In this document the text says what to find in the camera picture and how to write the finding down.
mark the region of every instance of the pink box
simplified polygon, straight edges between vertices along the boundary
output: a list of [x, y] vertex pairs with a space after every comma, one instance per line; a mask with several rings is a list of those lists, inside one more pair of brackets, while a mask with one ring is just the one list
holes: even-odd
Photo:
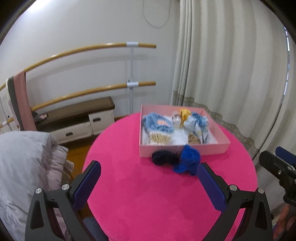
[[152, 153], [158, 150], [169, 150], [174, 153], [180, 153], [183, 150], [183, 145], [143, 145], [142, 144], [142, 119], [143, 116], [148, 115], [151, 112], [158, 113], [160, 115], [172, 115], [174, 111], [180, 111], [180, 109], [189, 109], [191, 112], [199, 113], [203, 116], [207, 116], [209, 120], [209, 130], [216, 138], [216, 144], [192, 144], [190, 145], [194, 149], [198, 150], [201, 155], [221, 154], [226, 152], [230, 141], [220, 129], [218, 124], [211, 118], [211, 116], [202, 108], [184, 107], [184, 106], [171, 106], [171, 105], [142, 105], [141, 107], [141, 121], [140, 121], [140, 157], [151, 157]]

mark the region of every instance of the wooden rail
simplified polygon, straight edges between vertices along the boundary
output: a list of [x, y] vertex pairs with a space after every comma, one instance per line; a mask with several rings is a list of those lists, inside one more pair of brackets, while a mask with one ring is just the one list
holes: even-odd
[[[153, 86], [153, 85], [156, 85], [155, 81], [139, 82], [139, 87]], [[80, 97], [80, 96], [84, 96], [84, 95], [89, 95], [89, 94], [94, 94], [94, 93], [99, 93], [99, 92], [104, 92], [104, 91], [109, 91], [109, 90], [125, 89], [127, 87], [128, 87], [127, 84], [117, 84], [117, 85], [108, 85], [108, 86], [104, 86], [104, 87], [87, 89], [87, 90], [84, 90], [84, 91], [77, 91], [77, 92], [74, 92], [72, 94], [64, 95], [64, 96], [61, 96], [59, 98], [44, 102], [42, 104], [35, 105], [35, 106], [31, 107], [31, 111], [36, 111], [36, 110], [42, 109], [44, 107], [47, 107], [49, 105], [56, 104], [58, 102], [61, 102], [61, 101], [64, 101], [64, 100], [69, 100], [69, 99], [72, 99], [72, 98], [76, 98], [76, 97]], [[11, 123], [13, 121], [14, 121], [14, 119], [13, 119], [13, 117], [11, 117], [11, 118], [9, 118], [7, 120], [7, 124], [9, 124], [9, 123]]]
[[[98, 44], [98, 45], [86, 46], [86, 47], [82, 47], [82, 48], [78, 48], [78, 49], [69, 50], [69, 51], [66, 51], [66, 52], [63, 52], [60, 54], [55, 54], [53, 56], [50, 56], [49, 58], [46, 58], [40, 62], [37, 62], [37, 63], [27, 67], [26, 69], [24, 69], [24, 72], [26, 73], [26, 72], [33, 70], [33, 69], [35, 69], [45, 63], [48, 63], [52, 60], [59, 59], [59, 58], [69, 56], [72, 54], [86, 52], [86, 51], [90, 51], [90, 50], [96, 50], [96, 49], [119, 48], [119, 47], [127, 47], [126, 42]], [[156, 44], [138, 43], [138, 47], [140, 47], [140, 48], [156, 48]], [[0, 91], [3, 90], [5, 88], [5, 86], [6, 86], [6, 83], [0, 87]]]

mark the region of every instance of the pink round table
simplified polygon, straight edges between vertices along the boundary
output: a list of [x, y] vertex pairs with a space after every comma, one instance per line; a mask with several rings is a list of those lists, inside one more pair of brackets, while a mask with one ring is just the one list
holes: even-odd
[[[102, 174], [88, 199], [89, 207], [109, 240], [202, 240], [220, 215], [196, 176], [176, 174], [172, 166], [156, 166], [139, 157], [140, 114], [125, 117], [98, 136], [83, 169], [92, 160]], [[202, 156], [227, 184], [255, 191], [256, 171], [243, 145], [221, 127], [230, 140], [224, 154]], [[227, 236], [231, 240], [241, 209]]]

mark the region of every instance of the white cord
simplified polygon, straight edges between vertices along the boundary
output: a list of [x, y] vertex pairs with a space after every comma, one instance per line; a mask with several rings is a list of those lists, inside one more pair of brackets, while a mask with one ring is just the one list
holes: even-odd
[[143, 0], [142, 13], [143, 13], [143, 17], [145, 18], [146, 22], [147, 22], [151, 27], [153, 27], [153, 28], [160, 29], [160, 28], [164, 27], [164, 26], [167, 24], [167, 22], [169, 21], [169, 19], [170, 19], [170, 5], [169, 5], [169, 7], [168, 7], [168, 18], [167, 18], [166, 22], [165, 22], [163, 25], [161, 25], [161, 26], [156, 26], [156, 25], [151, 24], [151, 23], [147, 20], [147, 18], [145, 17], [145, 14], [144, 14], [144, 3], [145, 3], [145, 0]]

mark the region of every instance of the blue gripper pad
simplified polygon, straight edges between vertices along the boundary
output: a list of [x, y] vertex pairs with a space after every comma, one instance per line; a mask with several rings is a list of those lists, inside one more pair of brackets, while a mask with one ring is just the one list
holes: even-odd
[[197, 176], [214, 208], [224, 212], [226, 209], [225, 194], [202, 163], [197, 167]]
[[96, 162], [93, 167], [88, 171], [79, 187], [73, 194], [73, 209], [75, 212], [82, 209], [86, 204], [94, 186], [96, 185], [101, 175], [101, 164]]
[[283, 147], [279, 146], [276, 148], [276, 155], [290, 165], [296, 165], [296, 156], [285, 150]]

